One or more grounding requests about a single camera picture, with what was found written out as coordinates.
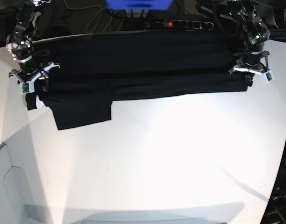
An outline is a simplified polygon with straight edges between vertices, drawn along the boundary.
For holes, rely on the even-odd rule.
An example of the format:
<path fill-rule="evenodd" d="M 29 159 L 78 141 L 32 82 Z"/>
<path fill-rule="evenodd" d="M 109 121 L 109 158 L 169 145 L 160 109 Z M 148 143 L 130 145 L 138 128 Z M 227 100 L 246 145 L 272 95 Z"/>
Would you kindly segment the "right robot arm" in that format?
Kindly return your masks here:
<path fill-rule="evenodd" d="M 6 40 L 7 51 L 20 67 L 12 69 L 8 76 L 15 77 L 20 86 L 21 94 L 34 93 L 37 82 L 42 82 L 43 91 L 49 87 L 49 71 L 60 68 L 60 64 L 49 62 L 38 63 L 35 59 L 33 38 L 37 32 L 37 23 L 42 15 L 43 5 L 49 4 L 49 0 L 27 0 L 17 15 L 17 23 Z"/>

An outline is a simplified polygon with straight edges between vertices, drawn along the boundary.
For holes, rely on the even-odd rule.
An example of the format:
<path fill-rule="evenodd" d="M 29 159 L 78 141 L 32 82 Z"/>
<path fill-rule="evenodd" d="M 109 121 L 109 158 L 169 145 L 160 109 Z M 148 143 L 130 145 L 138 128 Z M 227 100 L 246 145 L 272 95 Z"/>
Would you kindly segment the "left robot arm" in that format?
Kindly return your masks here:
<path fill-rule="evenodd" d="M 225 5 L 236 32 L 231 33 L 220 22 L 218 7 Z M 273 71 L 269 68 L 268 56 L 270 52 L 264 50 L 265 42 L 270 38 L 270 30 L 259 16 L 251 0 L 214 0 L 212 15 L 218 28 L 230 37 L 237 37 L 243 41 L 243 51 L 236 60 L 236 64 L 229 69 L 229 74 L 242 72 L 243 80 L 249 86 L 253 77 L 259 76 L 262 83 L 268 84 L 274 80 Z"/>

